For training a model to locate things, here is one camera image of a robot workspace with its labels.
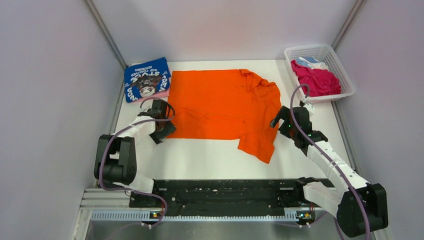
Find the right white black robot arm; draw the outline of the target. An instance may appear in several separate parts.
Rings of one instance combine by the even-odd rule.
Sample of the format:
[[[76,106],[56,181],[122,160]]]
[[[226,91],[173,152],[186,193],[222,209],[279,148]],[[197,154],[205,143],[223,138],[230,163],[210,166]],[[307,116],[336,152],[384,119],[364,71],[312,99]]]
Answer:
[[[293,200],[299,206],[309,203],[323,208],[336,221],[338,230],[350,238],[368,236],[389,225],[387,192],[379,183],[370,183],[353,170],[333,149],[328,138],[313,129],[310,120],[313,106],[303,103],[282,106],[270,122],[278,131],[315,163],[332,183],[325,186],[313,177],[301,177],[295,185]]]

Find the white light blue t shirt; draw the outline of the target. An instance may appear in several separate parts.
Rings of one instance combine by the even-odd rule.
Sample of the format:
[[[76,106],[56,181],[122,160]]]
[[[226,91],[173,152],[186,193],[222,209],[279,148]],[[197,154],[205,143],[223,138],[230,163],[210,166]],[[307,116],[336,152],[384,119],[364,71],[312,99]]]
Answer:
[[[319,69],[319,70],[328,70],[327,64],[325,64],[323,61],[317,60],[315,57],[309,56],[309,57],[297,57],[295,59],[295,62],[299,66],[303,66],[310,69]]]

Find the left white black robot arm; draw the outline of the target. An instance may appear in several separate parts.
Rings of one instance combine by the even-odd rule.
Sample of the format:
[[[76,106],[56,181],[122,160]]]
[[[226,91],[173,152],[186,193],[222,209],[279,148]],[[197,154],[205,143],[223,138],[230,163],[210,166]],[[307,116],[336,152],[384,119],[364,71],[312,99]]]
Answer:
[[[156,145],[176,131],[172,119],[176,115],[166,100],[153,97],[151,106],[141,108],[136,118],[113,134],[99,137],[94,165],[94,177],[107,191],[125,190],[141,194],[149,207],[160,202],[160,193],[154,189],[155,181],[138,170],[141,163],[136,147],[150,138]]]

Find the aluminium rail frame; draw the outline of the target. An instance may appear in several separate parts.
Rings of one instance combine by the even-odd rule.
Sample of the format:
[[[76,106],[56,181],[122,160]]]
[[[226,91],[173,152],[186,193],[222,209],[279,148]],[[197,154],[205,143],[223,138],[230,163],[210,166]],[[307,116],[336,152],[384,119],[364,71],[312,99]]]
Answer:
[[[77,219],[74,236],[77,237],[82,231],[83,216],[86,221],[122,221],[136,222],[152,227],[155,223],[162,222],[272,222],[283,223],[288,226],[299,227],[301,220],[311,220],[314,223],[324,217],[324,210],[320,207],[310,211],[307,206],[285,207],[282,213],[272,213],[270,205],[266,205],[265,213],[260,213],[249,206],[241,205],[216,205],[194,209],[188,204],[171,206],[176,203],[175,197],[171,197],[168,208],[158,207],[130,207],[135,197],[126,195],[124,190],[104,191],[100,188],[88,188],[85,190],[80,203],[80,216]]]

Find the magenta t shirt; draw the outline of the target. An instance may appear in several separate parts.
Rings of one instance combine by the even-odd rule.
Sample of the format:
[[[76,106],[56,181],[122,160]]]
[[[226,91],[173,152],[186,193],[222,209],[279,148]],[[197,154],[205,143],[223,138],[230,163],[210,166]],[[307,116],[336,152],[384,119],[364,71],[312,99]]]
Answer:
[[[327,69],[312,69],[299,65],[295,60],[290,62],[298,82],[309,86],[310,97],[338,95],[342,93],[339,79]]]

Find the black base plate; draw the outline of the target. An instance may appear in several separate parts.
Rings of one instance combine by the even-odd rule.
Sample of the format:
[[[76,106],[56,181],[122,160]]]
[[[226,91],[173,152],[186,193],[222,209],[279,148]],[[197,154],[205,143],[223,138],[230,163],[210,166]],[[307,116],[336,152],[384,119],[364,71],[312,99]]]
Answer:
[[[296,179],[156,180],[152,193],[132,193],[129,207],[162,209],[167,217],[282,217],[290,208],[320,208],[300,199]]]

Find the orange t shirt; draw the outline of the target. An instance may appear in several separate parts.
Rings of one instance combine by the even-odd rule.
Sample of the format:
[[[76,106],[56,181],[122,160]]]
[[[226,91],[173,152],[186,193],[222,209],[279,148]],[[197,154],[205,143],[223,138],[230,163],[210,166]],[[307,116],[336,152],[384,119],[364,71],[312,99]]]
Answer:
[[[247,69],[174,71],[168,102],[176,112],[172,139],[238,140],[239,150],[271,161],[270,123],[282,106],[276,83]]]

